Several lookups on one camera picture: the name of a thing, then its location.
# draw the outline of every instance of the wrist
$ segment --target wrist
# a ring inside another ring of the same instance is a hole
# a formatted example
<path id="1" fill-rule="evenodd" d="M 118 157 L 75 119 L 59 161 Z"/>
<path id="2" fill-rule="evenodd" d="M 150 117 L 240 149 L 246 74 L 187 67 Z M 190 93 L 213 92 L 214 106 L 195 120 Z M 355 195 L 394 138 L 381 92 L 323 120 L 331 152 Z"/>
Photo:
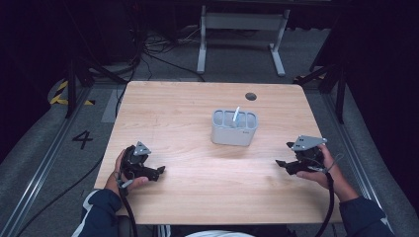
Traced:
<path id="1" fill-rule="evenodd" d="M 120 189 L 118 188 L 117 178 L 115 173 L 112 173 L 105 184 L 105 189 L 114 192 L 118 197 L 120 196 Z"/>
<path id="2" fill-rule="evenodd" d="M 334 188 L 335 194 L 341 202 L 359 197 L 358 193 L 346 182 L 345 184 L 338 184 Z"/>

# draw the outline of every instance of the gray plastic container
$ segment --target gray plastic container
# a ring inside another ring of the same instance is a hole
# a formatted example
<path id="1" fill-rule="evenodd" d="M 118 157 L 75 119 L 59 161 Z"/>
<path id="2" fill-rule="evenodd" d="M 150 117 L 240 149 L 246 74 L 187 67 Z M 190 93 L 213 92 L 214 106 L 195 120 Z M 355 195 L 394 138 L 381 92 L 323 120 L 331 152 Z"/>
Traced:
<path id="1" fill-rule="evenodd" d="M 256 128 L 258 117 L 246 111 L 238 113 L 233 121 L 235 111 L 216 110 L 212 114 L 211 140 L 216 144 L 224 145 L 250 145 Z"/>

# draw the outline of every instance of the black strap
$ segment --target black strap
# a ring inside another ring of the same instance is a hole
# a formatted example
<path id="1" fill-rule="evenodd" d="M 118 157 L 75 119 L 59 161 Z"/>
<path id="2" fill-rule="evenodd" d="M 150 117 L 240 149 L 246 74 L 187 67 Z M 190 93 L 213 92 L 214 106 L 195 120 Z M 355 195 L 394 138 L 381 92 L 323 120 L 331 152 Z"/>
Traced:
<path id="1" fill-rule="evenodd" d="M 330 217 L 332 216 L 333 207 L 335 205 L 335 192 L 333 190 L 333 178 L 329 172 L 327 172 L 325 175 L 327 177 L 327 185 L 329 186 L 329 195 L 330 195 L 329 209 L 327 210 L 326 218 L 324 218 L 323 224 L 321 225 L 315 237 L 320 237 L 323 234 L 324 230 L 327 227 L 327 224 L 329 223 Z"/>
<path id="2" fill-rule="evenodd" d="M 124 186 L 122 175 L 123 175 L 123 173 L 122 173 L 122 170 L 120 168 L 120 172 L 118 173 L 118 178 L 117 178 L 118 190 L 120 192 L 121 200 L 123 201 L 123 204 L 126 207 L 126 211 L 128 212 L 133 236 L 138 237 L 138 233 L 136 232 L 135 218 L 133 216 L 132 209 L 129 205 L 129 202 L 126 199 L 126 196 L 128 196 L 128 189 L 127 189 L 127 187 Z"/>

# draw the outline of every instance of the yellow tape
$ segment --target yellow tape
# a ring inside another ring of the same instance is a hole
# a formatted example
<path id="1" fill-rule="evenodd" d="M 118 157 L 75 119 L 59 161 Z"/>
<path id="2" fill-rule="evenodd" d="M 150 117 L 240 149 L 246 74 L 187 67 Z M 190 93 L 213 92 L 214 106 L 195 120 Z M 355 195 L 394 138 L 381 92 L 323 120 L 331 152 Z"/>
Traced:
<path id="1" fill-rule="evenodd" d="M 64 91 L 64 89 L 67 87 L 68 85 L 68 81 L 67 79 L 63 79 L 61 84 L 59 85 L 58 89 L 55 92 L 55 95 L 53 96 L 53 98 L 51 99 L 51 101 L 49 102 L 51 105 L 53 104 L 60 104 L 60 105 L 68 105 L 68 100 L 65 99 L 59 99 L 61 97 L 62 92 Z M 96 104 L 96 101 L 93 100 L 87 100 L 84 105 L 86 106 L 94 106 Z"/>

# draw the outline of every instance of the hole in table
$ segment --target hole in table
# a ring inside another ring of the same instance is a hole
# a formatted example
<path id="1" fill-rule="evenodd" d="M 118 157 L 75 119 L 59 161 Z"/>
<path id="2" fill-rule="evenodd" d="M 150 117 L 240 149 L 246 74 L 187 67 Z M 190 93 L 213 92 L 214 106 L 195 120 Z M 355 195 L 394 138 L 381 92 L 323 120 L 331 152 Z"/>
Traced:
<path id="1" fill-rule="evenodd" d="M 245 97 L 249 101 L 256 101 L 256 98 L 258 98 L 256 96 L 256 94 L 255 93 L 252 93 L 252 92 L 246 93 Z"/>

